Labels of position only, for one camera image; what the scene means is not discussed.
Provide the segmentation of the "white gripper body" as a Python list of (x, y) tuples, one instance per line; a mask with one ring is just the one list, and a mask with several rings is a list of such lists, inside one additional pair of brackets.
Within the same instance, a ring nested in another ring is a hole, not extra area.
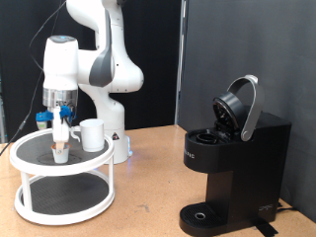
[(53, 109), (52, 136), (55, 143), (65, 143), (69, 140), (69, 125), (66, 117), (60, 115), (61, 107)]

